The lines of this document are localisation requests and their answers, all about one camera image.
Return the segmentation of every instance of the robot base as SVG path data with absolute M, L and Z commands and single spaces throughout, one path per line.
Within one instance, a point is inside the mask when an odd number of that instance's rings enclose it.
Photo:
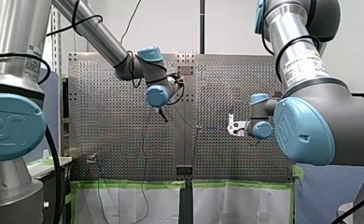
M 34 180 L 29 193 L 0 202 L 0 223 L 41 224 L 43 209 L 43 184 Z

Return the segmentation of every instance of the light blue joint cap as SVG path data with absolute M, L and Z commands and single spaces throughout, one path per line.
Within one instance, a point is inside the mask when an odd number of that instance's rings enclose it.
M 251 96 L 251 105 L 257 105 L 261 102 L 267 101 L 268 99 L 270 99 L 270 96 L 266 93 L 253 94 Z
M 145 61 L 156 63 L 162 61 L 162 55 L 159 46 L 150 46 L 138 50 L 138 56 Z
M 267 139 L 272 136 L 273 127 L 267 121 L 261 121 L 255 124 L 252 133 L 258 139 Z
M 147 103 L 153 107 L 166 105 L 170 98 L 170 92 L 161 85 L 153 85 L 147 89 Z
M 329 165 L 335 155 L 333 134 L 322 115 L 306 101 L 289 97 L 274 112 L 278 145 L 293 161 Z
M 255 18 L 255 34 L 261 35 L 263 33 L 263 13 L 264 5 L 267 0 L 258 0 L 257 13 Z
M 0 93 L 0 161 L 34 150 L 42 141 L 46 121 L 40 107 L 28 98 Z

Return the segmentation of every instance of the metal frame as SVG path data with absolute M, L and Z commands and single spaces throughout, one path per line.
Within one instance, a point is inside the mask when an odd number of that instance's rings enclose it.
M 199 63 L 221 63 L 227 59 L 227 63 L 234 64 L 243 64 L 250 62 L 254 64 L 260 63 L 266 67 L 264 69 L 265 73 L 269 73 L 268 71 L 272 71 L 273 68 L 273 59 L 270 57 L 264 56 L 222 56 L 222 55 L 194 55 L 194 54 L 165 54 L 163 55 L 163 59 L 167 62 L 174 62 L 171 66 L 168 67 L 169 73 L 178 72 L 184 78 L 184 82 L 186 84 L 185 93 L 182 96 L 180 103 L 174 105 L 174 108 L 168 110 L 166 112 L 170 113 L 174 119 L 174 135 L 175 135 L 175 154 L 174 154 L 174 165 L 175 165 L 175 178 L 177 180 L 185 180 L 186 187 L 180 190 L 180 224 L 191 224 L 193 223 L 193 188 L 192 188 L 192 179 L 199 177 L 195 176 L 195 160 L 194 150 L 196 148 L 197 134 L 201 127 L 199 127 L 200 123 L 198 123 L 198 100 L 200 100 L 200 96 L 197 94 L 200 93 L 200 90 L 197 89 L 199 83 L 196 83 L 198 77 L 196 75 L 199 70 L 202 68 L 198 67 Z M 97 53 L 71 53 L 69 55 L 69 106 L 70 106 L 70 151 L 71 156 L 75 158 L 79 158 L 81 148 L 78 145 L 77 141 L 77 128 L 78 128 L 78 120 L 77 120 L 77 84 L 78 84 L 78 62 L 80 60 L 84 61 L 103 61 L 104 59 Z M 275 74 L 267 74 L 268 77 L 273 76 L 275 79 Z M 175 98 L 179 98 L 181 91 L 179 91 Z M 245 111 L 245 107 L 240 107 L 239 111 L 241 115 L 249 114 L 249 111 Z M 262 180 L 262 181 L 271 181 L 271 182 L 293 182 L 292 172 L 291 172 L 291 164 L 280 164 L 282 166 L 287 166 L 290 169 L 290 175 L 287 176 L 274 176 L 271 177 L 260 177 L 260 176 L 252 176 L 249 177 L 241 177 L 234 179 L 254 179 L 254 180 Z M 135 176 L 130 179 L 142 180 L 142 178 L 136 178 Z M 144 180 L 161 180 L 158 178 L 150 178 Z
M 237 66 L 241 67 L 238 71 L 238 78 L 244 79 L 246 71 L 250 71 L 252 69 L 257 69 L 259 72 L 261 72 L 265 80 L 262 81 L 259 85 L 255 87 L 254 90 L 244 91 L 241 92 L 241 95 L 243 98 L 249 98 L 249 95 L 253 92 L 257 91 L 277 91 L 278 89 L 274 89 L 279 87 L 279 90 L 282 90 L 281 85 L 278 85 L 278 81 L 276 80 L 275 75 L 273 74 L 273 59 L 271 57 L 266 56 L 222 56 L 222 55 L 193 55 L 193 54 L 165 54 L 164 60 L 166 62 L 174 62 L 170 69 L 173 69 L 174 71 L 169 71 L 169 73 L 172 72 L 179 72 L 181 76 L 184 77 L 184 81 L 186 84 L 185 94 L 183 98 L 181 99 L 181 102 L 177 105 L 174 105 L 174 108 L 165 108 L 168 110 L 169 113 L 168 116 L 173 116 L 174 118 L 174 138 L 175 138 L 175 154 L 174 154 L 174 164 L 175 164 L 175 178 L 176 179 L 185 179 L 185 180 L 191 180 L 192 178 L 204 178 L 204 179 L 216 179 L 216 178 L 232 178 L 232 179 L 245 179 L 245 180 L 260 180 L 260 181 L 268 181 L 268 182 L 290 182 L 292 177 L 292 169 L 291 164 L 288 164 L 287 158 L 282 154 L 282 152 L 277 149 L 275 139 L 267 140 L 261 143 L 259 146 L 252 146 L 255 148 L 256 152 L 262 152 L 262 154 L 258 155 L 257 158 L 255 158 L 256 154 L 250 155 L 245 154 L 248 158 L 236 158 L 239 164 L 237 166 L 232 165 L 232 168 L 225 168 L 225 169 L 237 169 L 236 172 L 230 172 L 225 171 L 222 172 L 218 168 L 214 167 L 214 164 L 211 163 L 211 160 L 208 160 L 210 162 L 209 164 L 205 164 L 202 161 L 201 163 L 197 163 L 197 161 L 193 160 L 193 156 L 195 155 L 195 150 L 199 150 L 200 148 L 196 145 L 199 145 L 201 142 L 201 138 L 196 136 L 198 133 L 201 133 L 200 127 L 198 127 L 196 118 L 202 118 L 204 115 L 197 114 L 197 110 L 200 109 L 200 107 L 196 106 L 196 102 L 200 100 L 200 97 L 197 94 L 200 93 L 200 90 L 196 89 L 197 85 L 199 83 L 196 83 L 197 77 L 196 74 L 200 73 L 200 69 L 203 69 L 203 67 L 199 68 L 196 67 L 197 65 L 202 66 L 203 64 L 206 66 L 204 69 L 217 69 L 216 66 Z M 104 59 L 97 53 L 73 53 L 69 56 L 69 101 L 70 101 L 70 150 L 71 150 L 71 156 L 75 158 L 79 158 L 79 153 L 81 151 L 81 148 L 79 148 L 78 142 L 77 142 L 77 83 L 78 83 L 78 62 L 80 60 L 84 60 L 86 62 L 96 61 L 96 62 L 104 62 Z M 257 78 L 255 77 L 256 74 L 246 74 L 248 77 L 251 78 Z M 220 99 L 220 101 L 226 101 L 230 100 L 230 97 L 234 97 L 233 95 L 228 96 L 228 99 Z M 240 119 L 248 119 L 248 106 L 237 106 L 238 111 L 237 113 L 240 116 Z M 231 141 L 233 144 L 236 143 L 237 145 L 234 145 L 234 148 L 238 148 L 238 150 L 246 151 L 245 147 L 249 147 L 250 144 L 255 143 L 257 140 L 254 139 L 244 139 L 244 138 L 232 138 L 228 135 L 221 135 L 224 141 Z M 216 155 L 220 155 L 219 153 L 222 153 L 223 148 L 214 148 L 214 150 L 211 149 L 211 151 L 216 152 Z M 263 160 L 264 157 L 269 157 L 267 160 L 267 165 L 264 166 L 261 170 L 254 168 L 252 170 L 252 165 L 250 165 L 250 161 L 252 160 Z M 235 158 L 235 155 L 229 155 L 229 158 Z M 274 169 L 268 172 L 263 172 L 266 169 Z M 203 172 L 212 172 L 212 174 L 209 175 L 203 175 Z M 241 172 L 244 172 L 246 175 L 239 176 Z M 142 178 L 135 177 L 133 179 L 141 180 Z M 152 176 L 150 179 L 146 180 L 162 180 L 158 179 L 156 176 Z
M 51 19 L 51 30 L 59 30 L 61 28 L 60 12 L 54 6 L 51 6 L 50 19 Z M 61 34 L 53 35 L 52 39 L 52 60 L 54 72 L 59 75 L 62 80 L 62 44 Z M 60 123 L 59 139 L 58 144 L 59 153 L 64 154 L 65 148 L 63 148 L 63 87 L 60 81 L 60 117 L 58 122 Z

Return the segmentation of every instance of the perforated metal panel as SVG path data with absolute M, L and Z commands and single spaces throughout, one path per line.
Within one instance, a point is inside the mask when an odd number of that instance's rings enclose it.
M 174 63 L 165 65 L 175 71 Z M 165 123 L 146 105 L 145 82 L 135 89 L 131 81 L 116 79 L 114 69 L 97 54 L 72 55 L 69 66 L 71 119 L 76 128 L 71 130 L 77 158 L 73 178 L 98 178 L 102 167 L 104 178 L 142 180 L 146 153 L 145 180 L 174 179 L 174 124 Z M 173 120 L 172 108 L 165 108 L 164 114 Z M 95 153 L 100 167 L 87 162 Z
M 275 137 L 258 141 L 230 136 L 225 130 L 228 113 L 248 120 L 249 98 L 254 93 L 273 95 L 282 87 L 274 73 L 273 59 L 251 56 L 198 55 L 196 58 L 195 178 L 287 180 L 289 160 Z
M 282 90 L 273 59 L 190 55 L 188 62 L 188 54 L 177 56 L 164 56 L 169 72 L 187 66 L 194 74 L 185 76 L 182 101 L 164 108 L 170 120 L 164 123 L 146 105 L 145 83 L 134 89 L 131 82 L 116 79 L 98 54 L 71 55 L 70 147 L 76 159 L 72 177 L 98 178 L 99 167 L 87 163 L 97 153 L 102 177 L 142 180 L 144 133 L 146 180 L 175 179 L 181 177 L 176 175 L 177 165 L 192 165 L 194 178 L 290 181 L 291 165 L 274 138 L 258 142 L 230 136 L 226 130 L 231 109 L 236 120 L 249 119 L 253 93 Z

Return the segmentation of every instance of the gray robot arm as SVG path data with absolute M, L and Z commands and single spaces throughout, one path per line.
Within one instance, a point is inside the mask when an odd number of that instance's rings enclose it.
M 70 21 L 76 0 L 53 0 L 52 4 Z M 75 20 L 82 21 L 94 16 L 94 13 L 83 2 L 79 2 Z M 160 49 L 152 46 L 138 50 L 137 55 L 127 50 L 110 33 L 99 19 L 85 21 L 77 26 L 82 34 L 98 52 L 115 68 L 116 77 L 121 80 L 144 78 L 147 88 L 147 102 L 154 107 L 166 105 L 182 87 L 180 78 L 168 76 L 164 68 Z
M 364 166 L 364 98 L 352 96 L 347 85 L 331 77 L 318 52 L 336 35 L 338 1 L 259 1 L 257 19 L 257 33 L 272 43 L 285 89 L 273 108 L 280 148 L 296 162 Z M 261 128 L 255 122 L 267 122 L 272 113 L 264 105 L 273 105 L 273 99 L 253 98 L 254 119 L 246 131 L 268 137 L 268 124 Z

